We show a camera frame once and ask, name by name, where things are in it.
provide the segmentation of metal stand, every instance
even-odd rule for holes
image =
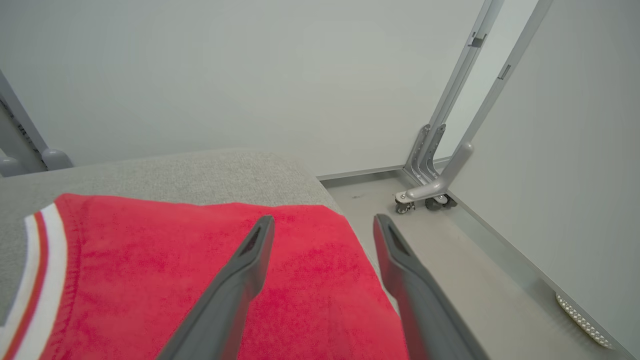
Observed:
[[[419,155],[414,155],[420,152],[420,147],[423,145],[420,137],[423,135],[424,130],[428,132],[428,126],[422,128],[416,141],[417,146],[414,146],[413,149],[415,152],[412,152],[412,156],[409,161],[407,161],[407,164],[410,165],[404,168],[404,171],[407,172],[409,176],[423,185],[396,194],[396,212],[399,214],[406,213],[411,207],[415,208],[414,202],[422,199],[426,199],[425,205],[430,210],[438,210],[442,207],[450,208],[457,205],[453,199],[446,195],[446,191],[473,152],[471,143],[461,143],[451,157],[449,164],[447,164],[442,171],[442,174],[438,175],[435,169],[433,169],[433,172],[430,171],[428,164],[430,163],[431,167],[433,167],[433,154],[440,142],[439,140],[434,141],[434,146],[427,146],[427,150],[425,150],[427,159],[424,159],[424,157],[421,158]]]

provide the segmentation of metal frame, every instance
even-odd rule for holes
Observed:
[[[438,102],[438,106],[431,116],[429,124],[420,129],[404,166],[404,171],[416,183],[422,186],[429,185],[429,187],[418,187],[407,192],[398,193],[396,194],[397,202],[407,204],[415,200],[443,195],[449,183],[453,180],[452,176],[455,176],[460,171],[461,166],[470,156],[472,151],[470,144],[463,146],[461,152],[456,151],[456,154],[459,153],[460,155],[458,157],[456,155],[452,156],[449,164],[443,170],[443,175],[446,173],[447,177],[443,177],[438,173],[433,162],[435,152],[446,130],[444,122],[447,120],[470,74],[471,68],[476,62],[482,49],[482,44],[487,39],[503,2],[504,0],[485,1],[471,30],[467,44],[462,50],[444,93]]]
[[[12,122],[18,127],[24,138],[33,147],[36,156],[44,162],[48,170],[73,167],[67,154],[47,146],[2,70],[0,70],[0,106],[6,108]]]
[[[498,99],[498,95],[502,92],[507,80],[509,80],[513,74],[513,69],[515,69],[516,65],[522,58],[522,55],[524,55],[525,50],[529,46],[533,35],[542,23],[542,19],[547,14],[547,10],[551,7],[552,2],[553,0],[538,0],[538,4],[531,13],[529,21],[522,30],[520,37],[518,37],[518,41],[516,41],[516,44],[513,46],[513,50],[511,50],[509,57],[507,57],[507,61],[505,61],[504,65],[500,69],[498,77],[493,82],[491,89],[489,89],[488,94],[484,98],[482,105],[480,105],[480,108],[474,116],[474,119],[471,121],[471,124],[469,124],[469,128],[462,136],[462,142],[469,142],[476,135],[480,125],[482,125],[484,119],[493,107],[493,104],[495,104],[495,101]]]
[[[458,150],[456,150],[456,153],[449,161],[449,164],[444,168],[444,170],[442,170],[442,174],[440,176],[426,185],[396,193],[396,202],[400,204],[409,204],[416,200],[436,197],[447,193],[449,185],[456,175],[458,175],[460,169],[462,169],[462,165],[467,162],[473,150],[474,148],[469,142],[460,144]]]

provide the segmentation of red towel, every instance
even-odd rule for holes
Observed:
[[[401,322],[346,219],[324,206],[62,195],[26,219],[1,359],[154,359],[262,215],[264,289],[238,359],[406,359]]]

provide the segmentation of gray panel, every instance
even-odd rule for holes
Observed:
[[[450,187],[635,357],[638,15],[635,0],[554,1]]]

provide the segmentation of white wall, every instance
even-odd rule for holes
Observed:
[[[435,159],[453,155],[537,3],[538,0],[504,0],[491,34],[447,117],[447,129]]]
[[[638,15],[637,0],[554,0],[450,187],[636,359]]]
[[[3,0],[0,69],[76,165],[256,147],[401,165],[483,0]]]

